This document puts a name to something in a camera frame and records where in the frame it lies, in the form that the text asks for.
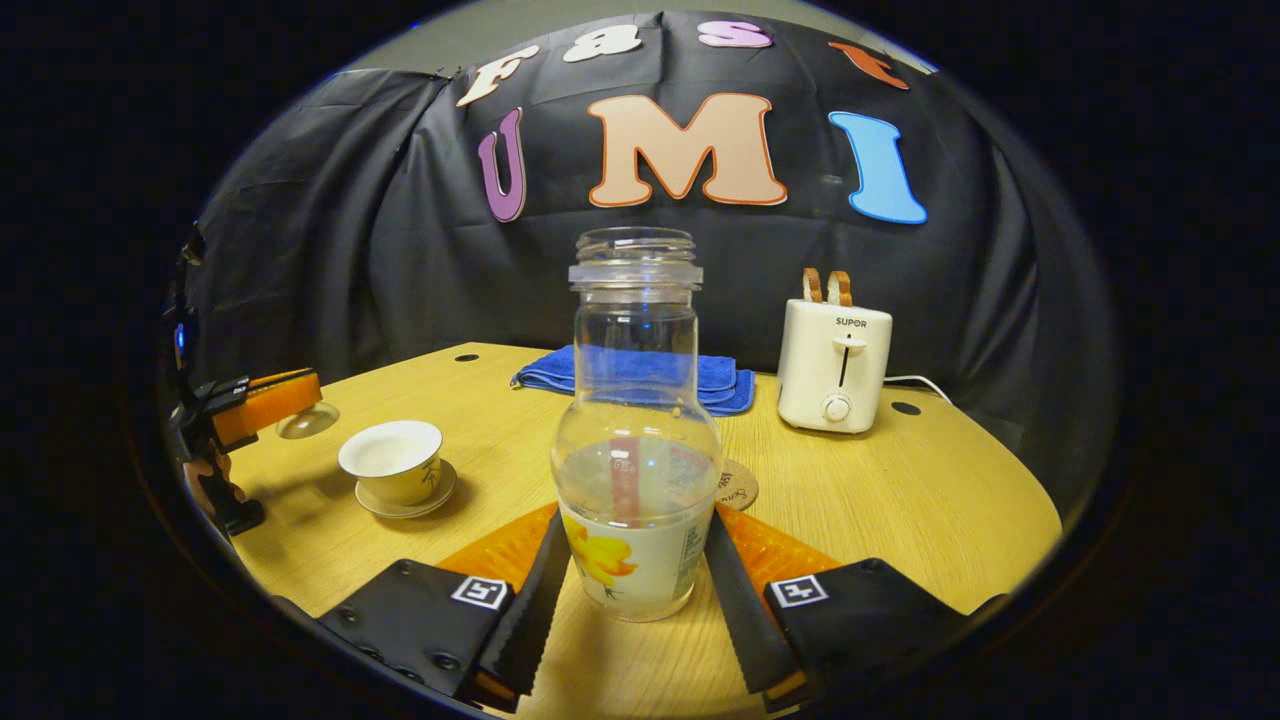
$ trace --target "white toaster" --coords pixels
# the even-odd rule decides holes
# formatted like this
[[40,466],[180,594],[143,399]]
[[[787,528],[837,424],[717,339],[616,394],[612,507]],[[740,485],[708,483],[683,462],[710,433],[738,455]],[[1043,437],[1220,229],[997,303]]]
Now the white toaster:
[[870,429],[888,364],[893,316],[788,300],[778,357],[778,415],[796,428]]

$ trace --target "power cord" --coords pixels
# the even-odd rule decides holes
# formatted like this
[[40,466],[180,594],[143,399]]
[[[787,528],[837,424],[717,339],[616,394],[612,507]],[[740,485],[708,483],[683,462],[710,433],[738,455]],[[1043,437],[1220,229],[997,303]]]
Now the power cord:
[[896,382],[896,380],[919,380],[919,382],[922,382],[922,383],[932,387],[933,392],[936,392],[936,393],[938,393],[938,395],[942,396],[942,400],[946,400],[947,402],[951,402],[951,398],[947,397],[947,393],[942,392],[942,388],[940,388],[938,386],[933,384],[933,380],[931,380],[929,378],[925,378],[924,375],[897,375],[897,377],[892,377],[892,378],[884,378],[884,383],[891,383],[891,382]]

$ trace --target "screw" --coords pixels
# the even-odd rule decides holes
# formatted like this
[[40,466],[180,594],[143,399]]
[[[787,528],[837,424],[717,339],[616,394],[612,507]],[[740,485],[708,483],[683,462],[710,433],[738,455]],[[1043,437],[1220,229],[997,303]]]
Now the screw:
[[410,680],[415,680],[415,682],[419,682],[419,683],[421,683],[421,682],[422,682],[422,676],[421,676],[421,675],[419,675],[417,673],[415,673],[415,671],[410,670],[408,667],[394,667],[394,670],[396,670],[397,673],[399,673],[401,675],[404,675],[404,676],[406,676],[406,678],[408,678]]
[[374,648],[371,648],[369,646],[361,646],[360,647],[360,652],[364,652],[365,655],[367,655],[369,657],[372,657],[374,660],[376,660],[379,662],[383,661],[383,653],[378,652],[376,650],[374,650]]
[[436,667],[447,673],[452,673],[453,670],[457,670],[460,666],[462,666],[462,664],[458,662],[457,657],[453,657],[447,652],[431,653],[431,662],[435,662]]

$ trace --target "teacup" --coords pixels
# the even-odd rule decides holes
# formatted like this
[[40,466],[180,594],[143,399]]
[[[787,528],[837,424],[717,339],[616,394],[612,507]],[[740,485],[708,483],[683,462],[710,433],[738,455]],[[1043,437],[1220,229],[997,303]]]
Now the teacup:
[[338,465],[390,505],[417,505],[440,479],[444,436],[430,423],[396,420],[365,428],[338,451]]

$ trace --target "saucer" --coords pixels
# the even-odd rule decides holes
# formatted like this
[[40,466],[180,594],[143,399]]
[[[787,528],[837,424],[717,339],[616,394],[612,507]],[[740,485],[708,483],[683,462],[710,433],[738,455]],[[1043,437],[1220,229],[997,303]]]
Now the saucer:
[[436,507],[444,505],[444,501],[453,495],[453,488],[458,483],[458,471],[449,465],[448,460],[440,459],[440,482],[435,486],[435,491],[426,497],[422,502],[416,505],[392,505],[379,500],[374,493],[366,491],[360,480],[356,480],[356,502],[361,507],[369,510],[379,518],[415,518],[425,512],[430,512]]

